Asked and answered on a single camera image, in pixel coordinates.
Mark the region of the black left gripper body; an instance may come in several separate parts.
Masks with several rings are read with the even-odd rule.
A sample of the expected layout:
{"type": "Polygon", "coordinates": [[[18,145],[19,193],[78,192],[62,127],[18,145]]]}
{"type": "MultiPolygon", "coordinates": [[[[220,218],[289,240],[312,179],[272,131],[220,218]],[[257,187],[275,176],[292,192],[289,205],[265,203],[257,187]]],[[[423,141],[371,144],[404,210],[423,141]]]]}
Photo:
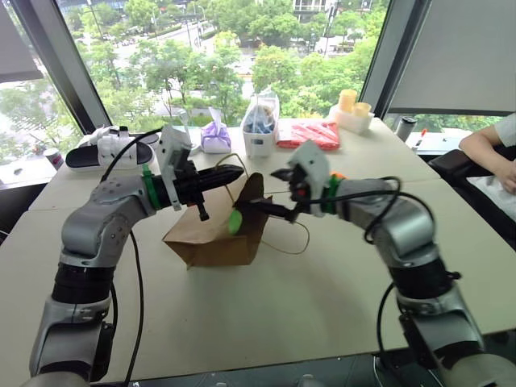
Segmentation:
{"type": "Polygon", "coordinates": [[[181,204],[196,206],[202,222],[210,218],[204,206],[203,196],[206,190],[206,176],[196,169],[192,160],[187,160],[181,169],[176,170],[174,187],[181,204]]]}

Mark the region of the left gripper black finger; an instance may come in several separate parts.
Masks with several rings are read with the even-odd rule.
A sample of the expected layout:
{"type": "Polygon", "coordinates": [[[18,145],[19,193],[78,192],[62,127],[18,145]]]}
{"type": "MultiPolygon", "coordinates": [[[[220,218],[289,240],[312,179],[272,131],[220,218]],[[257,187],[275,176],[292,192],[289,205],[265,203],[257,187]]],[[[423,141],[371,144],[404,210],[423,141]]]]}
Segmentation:
{"type": "Polygon", "coordinates": [[[241,173],[208,173],[198,175],[198,188],[200,190],[211,190],[222,187],[236,181],[241,173]]]}
{"type": "Polygon", "coordinates": [[[220,164],[198,172],[201,181],[235,181],[244,174],[244,169],[233,164],[220,164]]]}

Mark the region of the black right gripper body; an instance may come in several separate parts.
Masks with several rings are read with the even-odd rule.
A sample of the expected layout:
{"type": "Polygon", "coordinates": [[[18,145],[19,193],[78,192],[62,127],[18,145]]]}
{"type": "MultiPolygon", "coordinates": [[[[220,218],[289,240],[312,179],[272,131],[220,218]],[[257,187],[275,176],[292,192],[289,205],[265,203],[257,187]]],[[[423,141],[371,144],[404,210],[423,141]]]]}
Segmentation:
{"type": "Polygon", "coordinates": [[[295,214],[310,214],[311,188],[308,182],[308,172],[301,166],[290,168],[289,172],[289,190],[290,199],[294,203],[291,210],[295,214]]]}

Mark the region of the person's hand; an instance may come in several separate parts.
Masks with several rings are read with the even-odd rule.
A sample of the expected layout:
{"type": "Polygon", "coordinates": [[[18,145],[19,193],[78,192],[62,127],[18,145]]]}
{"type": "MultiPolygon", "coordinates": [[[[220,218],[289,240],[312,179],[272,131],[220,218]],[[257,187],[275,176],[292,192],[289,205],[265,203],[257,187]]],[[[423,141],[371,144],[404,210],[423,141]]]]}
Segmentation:
{"type": "Polygon", "coordinates": [[[516,191],[516,164],[515,161],[503,161],[496,172],[502,187],[509,194],[515,195],[516,191]]]}

